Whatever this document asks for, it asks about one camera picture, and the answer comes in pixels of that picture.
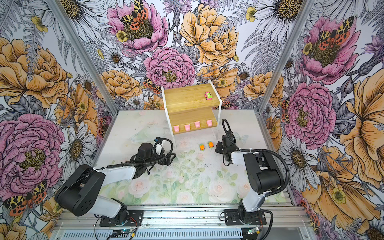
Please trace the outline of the pink green toy car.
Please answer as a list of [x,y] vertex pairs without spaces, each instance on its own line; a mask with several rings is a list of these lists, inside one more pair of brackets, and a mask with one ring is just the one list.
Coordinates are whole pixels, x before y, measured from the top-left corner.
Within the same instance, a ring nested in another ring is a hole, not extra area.
[[212,96],[212,94],[210,92],[206,92],[205,93],[205,98],[206,98],[207,101],[210,101],[210,100],[212,100],[213,96]]

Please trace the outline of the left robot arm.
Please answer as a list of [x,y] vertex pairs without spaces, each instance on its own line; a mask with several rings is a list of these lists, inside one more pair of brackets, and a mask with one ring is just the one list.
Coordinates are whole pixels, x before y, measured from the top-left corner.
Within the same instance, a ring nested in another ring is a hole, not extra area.
[[155,165],[169,166],[176,157],[173,142],[160,137],[154,142],[141,144],[137,154],[125,163],[98,169],[87,164],[79,166],[57,190],[55,201],[77,217],[90,213],[112,225],[123,226],[127,222],[137,225],[138,221],[129,213],[127,205],[101,196],[100,191],[106,185],[150,174]]

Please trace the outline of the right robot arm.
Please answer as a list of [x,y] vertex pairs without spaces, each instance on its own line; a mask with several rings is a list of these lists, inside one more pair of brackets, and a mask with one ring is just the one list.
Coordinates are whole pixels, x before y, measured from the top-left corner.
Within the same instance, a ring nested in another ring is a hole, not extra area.
[[240,149],[232,135],[223,135],[215,152],[223,156],[224,162],[243,166],[246,169],[250,190],[241,198],[238,208],[224,210],[227,226],[265,225],[262,205],[270,195],[284,186],[285,176],[275,161],[275,153],[261,149]]

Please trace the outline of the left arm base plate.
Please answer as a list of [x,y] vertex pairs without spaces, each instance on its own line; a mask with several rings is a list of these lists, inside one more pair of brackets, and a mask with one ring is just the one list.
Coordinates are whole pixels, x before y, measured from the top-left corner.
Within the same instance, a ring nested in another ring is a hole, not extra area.
[[140,227],[143,215],[143,210],[125,210],[114,218],[102,217],[100,227]]

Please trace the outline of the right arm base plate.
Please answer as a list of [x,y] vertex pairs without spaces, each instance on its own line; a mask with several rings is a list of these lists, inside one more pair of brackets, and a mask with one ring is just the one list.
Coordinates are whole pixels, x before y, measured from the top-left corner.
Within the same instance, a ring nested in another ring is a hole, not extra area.
[[255,211],[252,213],[238,209],[225,209],[224,218],[227,226],[240,225],[266,225],[267,220],[263,211]]

